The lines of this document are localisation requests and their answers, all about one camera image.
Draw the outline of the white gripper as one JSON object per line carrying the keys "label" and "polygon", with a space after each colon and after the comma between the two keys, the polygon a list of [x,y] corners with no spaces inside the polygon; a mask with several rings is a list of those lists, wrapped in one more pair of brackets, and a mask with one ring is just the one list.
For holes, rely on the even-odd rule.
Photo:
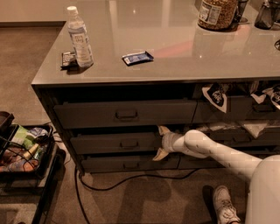
{"label": "white gripper", "polygon": [[182,152],[185,148],[184,136],[182,134],[170,132],[165,126],[159,126],[158,132],[162,137],[162,148],[157,150],[157,155],[153,161],[160,161],[167,157],[169,153]]}

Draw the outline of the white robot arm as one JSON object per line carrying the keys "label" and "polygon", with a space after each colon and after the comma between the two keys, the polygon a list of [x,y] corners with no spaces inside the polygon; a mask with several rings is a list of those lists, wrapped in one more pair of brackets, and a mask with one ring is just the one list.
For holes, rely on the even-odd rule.
{"label": "white robot arm", "polygon": [[178,134],[160,126],[158,131],[162,145],[156,161],[173,152],[216,160],[249,182],[245,224],[280,224],[280,155],[260,159],[217,143],[196,129]]}

